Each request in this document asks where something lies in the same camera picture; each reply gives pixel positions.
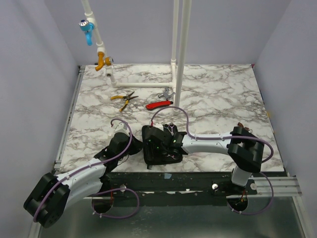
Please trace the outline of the orange faucet tap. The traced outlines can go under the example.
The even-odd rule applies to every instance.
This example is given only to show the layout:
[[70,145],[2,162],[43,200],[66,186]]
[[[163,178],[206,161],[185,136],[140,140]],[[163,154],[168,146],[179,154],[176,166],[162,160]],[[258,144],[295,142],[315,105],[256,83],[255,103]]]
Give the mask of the orange faucet tap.
[[97,66],[95,67],[96,71],[100,71],[104,66],[112,66],[113,65],[113,58],[106,57],[103,52],[98,52],[98,62]]

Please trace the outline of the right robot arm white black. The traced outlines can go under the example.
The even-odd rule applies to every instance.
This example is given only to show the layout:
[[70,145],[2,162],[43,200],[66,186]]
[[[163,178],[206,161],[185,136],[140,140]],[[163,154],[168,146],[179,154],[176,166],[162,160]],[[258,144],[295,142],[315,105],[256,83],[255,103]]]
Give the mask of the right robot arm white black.
[[216,153],[228,155],[235,162],[228,189],[239,194],[246,188],[249,177],[261,170],[264,142],[236,126],[231,132],[190,136],[187,132],[142,127],[144,161],[149,166],[180,163],[184,155],[194,153]]

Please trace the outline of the red utility knife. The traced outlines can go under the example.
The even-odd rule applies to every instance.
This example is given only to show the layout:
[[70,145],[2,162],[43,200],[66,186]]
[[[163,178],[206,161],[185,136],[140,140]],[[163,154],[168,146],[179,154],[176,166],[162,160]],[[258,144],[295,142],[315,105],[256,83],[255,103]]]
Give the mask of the red utility knife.
[[165,100],[165,101],[159,101],[159,102],[147,104],[145,107],[147,110],[152,111],[154,109],[168,107],[170,105],[173,105],[173,102],[169,100]]

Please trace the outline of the brown faucet tap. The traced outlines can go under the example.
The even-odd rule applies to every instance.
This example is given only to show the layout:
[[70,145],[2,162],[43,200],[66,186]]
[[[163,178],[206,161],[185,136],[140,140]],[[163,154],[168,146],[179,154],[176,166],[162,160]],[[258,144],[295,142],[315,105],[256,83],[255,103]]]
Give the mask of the brown faucet tap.
[[250,133],[252,132],[252,129],[250,129],[249,127],[243,126],[243,124],[240,122],[237,124],[237,126],[244,128],[245,130],[247,130]]

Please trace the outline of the white PVC pipe frame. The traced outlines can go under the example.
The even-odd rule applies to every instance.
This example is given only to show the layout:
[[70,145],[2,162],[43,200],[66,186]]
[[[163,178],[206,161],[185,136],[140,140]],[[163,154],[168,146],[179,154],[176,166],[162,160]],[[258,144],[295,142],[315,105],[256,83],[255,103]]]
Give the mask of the white PVC pipe frame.
[[[98,29],[98,23],[94,16],[94,13],[91,9],[90,3],[88,0],[81,1],[85,19],[94,24],[94,30],[92,33],[92,42],[96,42],[97,53],[103,52],[105,58],[108,57],[105,44],[102,41],[101,35]],[[173,2],[173,28],[172,28],[172,50],[171,50],[171,60],[170,68],[172,74],[172,80],[169,83],[119,83],[113,73],[112,66],[104,66],[106,70],[106,77],[110,79],[112,87],[119,88],[171,88],[174,92],[174,105],[176,107],[180,106],[181,92],[182,92],[182,82],[183,74],[185,67],[185,58],[188,42],[188,33],[190,25],[190,16],[191,16],[191,0],[184,0],[182,4],[182,14],[181,14],[181,29],[180,29],[180,41],[177,41],[178,37],[178,18],[179,18],[179,1],[175,0]]]

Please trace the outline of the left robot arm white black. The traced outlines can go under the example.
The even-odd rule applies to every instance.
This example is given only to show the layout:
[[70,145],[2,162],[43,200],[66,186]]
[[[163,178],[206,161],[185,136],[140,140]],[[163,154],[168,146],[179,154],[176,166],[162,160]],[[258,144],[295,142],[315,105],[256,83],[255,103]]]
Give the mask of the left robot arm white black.
[[44,174],[23,204],[23,208],[42,227],[52,226],[65,209],[80,199],[97,194],[104,196],[110,184],[102,179],[118,166],[125,156],[139,153],[143,143],[135,136],[117,132],[109,145],[97,153],[87,164],[69,172]]

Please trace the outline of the yellow handled pliers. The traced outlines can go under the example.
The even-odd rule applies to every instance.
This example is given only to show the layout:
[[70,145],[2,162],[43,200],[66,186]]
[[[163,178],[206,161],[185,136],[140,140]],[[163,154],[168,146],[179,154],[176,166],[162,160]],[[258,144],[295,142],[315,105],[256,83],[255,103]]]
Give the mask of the yellow handled pliers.
[[132,93],[128,94],[128,95],[125,95],[125,96],[122,96],[122,95],[116,95],[116,96],[113,96],[111,97],[110,99],[111,100],[115,100],[115,99],[123,99],[124,100],[124,105],[120,108],[120,112],[122,112],[128,105],[128,103],[132,100],[132,99],[135,99],[135,98],[138,98],[138,96],[133,96],[135,92],[133,91]]

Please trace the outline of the silver thinning scissors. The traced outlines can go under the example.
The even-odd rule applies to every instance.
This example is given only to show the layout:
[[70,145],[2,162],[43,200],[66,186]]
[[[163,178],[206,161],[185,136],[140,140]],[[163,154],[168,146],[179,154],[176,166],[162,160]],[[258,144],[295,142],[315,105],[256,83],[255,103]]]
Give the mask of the silver thinning scissors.
[[166,132],[169,132],[171,135],[174,135],[176,127],[173,123],[169,123],[169,124],[166,123],[163,125],[163,130]]

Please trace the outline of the black fabric tool case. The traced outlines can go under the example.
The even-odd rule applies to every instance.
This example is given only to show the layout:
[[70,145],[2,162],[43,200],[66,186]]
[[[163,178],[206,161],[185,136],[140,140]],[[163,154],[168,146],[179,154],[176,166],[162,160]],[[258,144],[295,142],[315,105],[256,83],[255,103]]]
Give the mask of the black fabric tool case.
[[183,138],[186,132],[175,127],[172,132],[167,128],[145,125],[142,127],[143,155],[148,166],[180,163],[183,155]]

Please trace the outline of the blue faucet tap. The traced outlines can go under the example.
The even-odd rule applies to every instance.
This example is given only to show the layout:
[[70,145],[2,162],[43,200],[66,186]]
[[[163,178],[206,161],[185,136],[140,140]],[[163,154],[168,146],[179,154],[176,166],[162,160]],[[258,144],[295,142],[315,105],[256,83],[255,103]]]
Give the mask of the blue faucet tap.
[[93,33],[93,30],[95,27],[94,24],[89,22],[87,19],[86,20],[83,19],[79,22],[79,26],[80,26],[80,29],[85,34],[87,45],[91,46],[93,44],[92,43],[92,33]]

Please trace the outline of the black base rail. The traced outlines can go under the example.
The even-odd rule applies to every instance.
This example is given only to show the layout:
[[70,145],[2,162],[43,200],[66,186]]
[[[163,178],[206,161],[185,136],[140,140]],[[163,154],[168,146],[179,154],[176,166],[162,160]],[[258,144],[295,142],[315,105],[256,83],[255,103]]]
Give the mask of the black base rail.
[[99,192],[115,189],[112,195],[98,195],[97,202],[113,202],[114,206],[225,206],[227,198],[255,195],[253,179],[245,187],[232,184],[229,172],[111,172],[96,179]]

